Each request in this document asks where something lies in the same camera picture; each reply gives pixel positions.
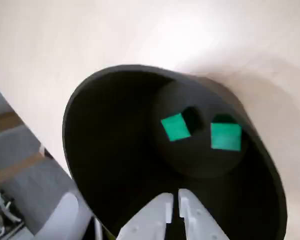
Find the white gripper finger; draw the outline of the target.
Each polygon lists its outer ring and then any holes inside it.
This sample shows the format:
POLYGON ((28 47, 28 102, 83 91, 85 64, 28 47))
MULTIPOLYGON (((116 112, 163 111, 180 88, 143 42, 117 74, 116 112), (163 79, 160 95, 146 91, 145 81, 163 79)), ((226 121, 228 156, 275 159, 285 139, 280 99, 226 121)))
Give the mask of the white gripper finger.
POLYGON ((209 211, 190 190, 178 190, 179 216, 183 218, 187 240, 228 240, 209 211))
POLYGON ((172 222, 174 196, 161 193, 139 210, 119 231, 118 240, 164 240, 172 222))

